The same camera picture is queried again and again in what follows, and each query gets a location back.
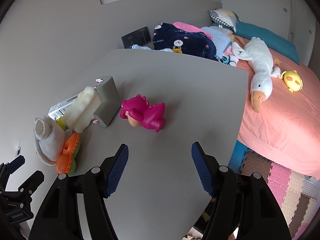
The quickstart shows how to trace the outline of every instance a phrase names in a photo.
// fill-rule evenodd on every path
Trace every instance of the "yellow stuffed chick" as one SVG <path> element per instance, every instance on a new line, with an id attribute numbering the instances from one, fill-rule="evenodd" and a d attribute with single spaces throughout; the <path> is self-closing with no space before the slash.
<path id="1" fill-rule="evenodd" d="M 284 83 L 287 85 L 291 93 L 302 90 L 302 79 L 296 70 L 282 72 L 281 78 L 283 78 Z"/>

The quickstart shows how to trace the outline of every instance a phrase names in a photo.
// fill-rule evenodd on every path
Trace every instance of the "white foam toy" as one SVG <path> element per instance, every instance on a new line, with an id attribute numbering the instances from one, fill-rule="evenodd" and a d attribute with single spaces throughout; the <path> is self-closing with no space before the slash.
<path id="1" fill-rule="evenodd" d="M 82 133 L 94 119 L 93 113 L 101 102 L 98 92 L 92 87 L 86 87 L 67 108 L 62 116 L 62 123 L 75 132 Z"/>
<path id="2" fill-rule="evenodd" d="M 251 80 L 251 106 L 255 112 L 260 111 L 261 103 L 268 99 L 272 92 L 271 77 L 281 76 L 279 67 L 273 68 L 273 58 L 269 48 L 260 38 L 252 37 L 242 49 L 238 43 L 232 43 L 232 53 L 241 60 L 248 61 L 254 71 Z"/>

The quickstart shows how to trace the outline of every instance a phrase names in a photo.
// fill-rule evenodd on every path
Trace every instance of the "gray table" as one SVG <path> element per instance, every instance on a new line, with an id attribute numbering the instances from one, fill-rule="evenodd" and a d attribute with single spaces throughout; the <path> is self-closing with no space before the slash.
<path id="1" fill-rule="evenodd" d="M 120 240 L 180 240 L 210 200 L 191 158 L 199 141 L 207 154 L 227 165 L 239 132 L 247 72 L 177 53 L 116 49 L 72 81 L 65 98 L 112 75 L 121 99 L 141 94 L 165 102 L 166 124 L 156 133 L 131 127 L 119 112 L 107 128 L 91 124 L 81 134 L 76 174 L 129 147 L 117 191 L 106 201 Z"/>

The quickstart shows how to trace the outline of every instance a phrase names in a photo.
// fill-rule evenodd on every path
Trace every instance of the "pink bedsheet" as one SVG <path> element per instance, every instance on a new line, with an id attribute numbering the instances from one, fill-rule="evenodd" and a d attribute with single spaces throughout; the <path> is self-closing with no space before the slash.
<path id="1" fill-rule="evenodd" d="M 282 166 L 320 179 L 320 81 L 305 65 L 270 51 L 282 61 L 281 71 L 298 72 L 303 91 L 291 93 L 283 80 L 273 78 L 272 94 L 256 113 L 250 104 L 254 72 L 246 61 L 239 60 L 237 68 L 248 71 L 249 80 L 238 140 Z"/>

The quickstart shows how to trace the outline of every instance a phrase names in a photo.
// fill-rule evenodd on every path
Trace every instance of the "orange toy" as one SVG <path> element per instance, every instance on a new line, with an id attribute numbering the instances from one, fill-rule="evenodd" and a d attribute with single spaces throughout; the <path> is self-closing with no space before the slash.
<path id="1" fill-rule="evenodd" d="M 75 158 L 80 148 L 80 134 L 74 133 L 64 144 L 62 154 L 57 160 L 57 172 L 72 175 L 76 169 Z"/>

